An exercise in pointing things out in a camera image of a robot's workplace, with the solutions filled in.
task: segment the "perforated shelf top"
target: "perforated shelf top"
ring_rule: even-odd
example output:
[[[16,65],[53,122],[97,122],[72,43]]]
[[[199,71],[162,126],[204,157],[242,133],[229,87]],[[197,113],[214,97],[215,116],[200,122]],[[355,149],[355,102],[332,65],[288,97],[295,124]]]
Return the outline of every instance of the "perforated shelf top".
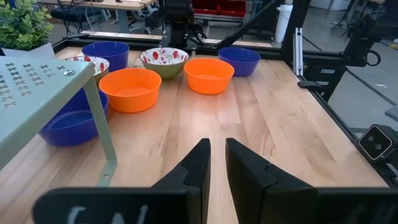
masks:
[[[90,62],[0,57],[0,169],[93,74]]]

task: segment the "wooden table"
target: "wooden table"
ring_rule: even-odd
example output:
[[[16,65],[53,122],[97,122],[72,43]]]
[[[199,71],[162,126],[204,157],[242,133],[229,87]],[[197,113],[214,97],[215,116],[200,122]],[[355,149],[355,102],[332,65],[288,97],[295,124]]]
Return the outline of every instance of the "wooden table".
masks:
[[[57,57],[79,54],[81,48],[67,47]],[[142,67],[139,54],[130,51],[129,67]],[[208,223],[238,223],[224,151],[225,139],[235,138],[314,186],[387,187],[297,82],[284,62],[271,60],[261,60],[249,78],[234,78],[219,95],[195,93],[183,75],[163,81],[151,109],[135,114],[110,111],[108,124],[118,156],[111,186],[151,186],[201,138],[210,138]],[[56,148],[36,136],[0,172],[2,223],[30,223],[32,204],[48,189],[94,186],[104,163],[98,138]]]
[[[37,0],[39,3],[43,4],[58,4],[58,0]],[[69,5],[71,0],[61,0],[62,4]],[[115,0],[103,0],[103,2],[92,2],[93,7],[117,10],[119,19],[119,31],[123,33],[129,33],[129,22],[127,19],[127,11],[139,11],[145,7],[150,7],[151,4],[156,2],[156,0],[137,0],[133,1],[122,1],[116,2]],[[79,4],[83,7],[91,7],[90,2],[84,2]]]

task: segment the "patterned bowl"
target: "patterned bowl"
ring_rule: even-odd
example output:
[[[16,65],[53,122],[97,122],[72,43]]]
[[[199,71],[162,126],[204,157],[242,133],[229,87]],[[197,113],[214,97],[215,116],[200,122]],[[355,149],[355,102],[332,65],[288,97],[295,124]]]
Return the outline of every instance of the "patterned bowl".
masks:
[[[106,59],[100,57],[87,57],[87,56],[78,56],[78,57],[70,57],[64,60],[74,60],[74,61],[85,61],[85,62],[93,62],[95,69],[95,81],[98,83],[100,80],[108,74],[109,72],[109,62]]]
[[[189,55],[183,50],[171,47],[149,49],[139,56],[146,69],[152,70],[163,79],[179,75]]]

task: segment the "screw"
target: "screw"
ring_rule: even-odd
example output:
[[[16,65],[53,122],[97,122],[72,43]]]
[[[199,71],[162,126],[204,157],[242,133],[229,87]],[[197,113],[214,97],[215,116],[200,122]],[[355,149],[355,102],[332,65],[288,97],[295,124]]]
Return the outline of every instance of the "screw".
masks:
[[[63,75],[65,75],[65,76],[71,76],[74,74],[75,74],[75,71],[73,71],[73,70],[66,70],[63,72]]]

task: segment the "potted plant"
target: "potted plant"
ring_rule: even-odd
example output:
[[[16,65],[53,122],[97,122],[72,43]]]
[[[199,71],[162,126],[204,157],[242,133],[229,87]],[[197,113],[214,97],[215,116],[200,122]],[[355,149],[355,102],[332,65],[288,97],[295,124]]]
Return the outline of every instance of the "potted plant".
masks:
[[[16,0],[15,7],[0,0],[0,47],[6,56],[55,58],[49,34],[53,25],[44,7],[33,0]]]

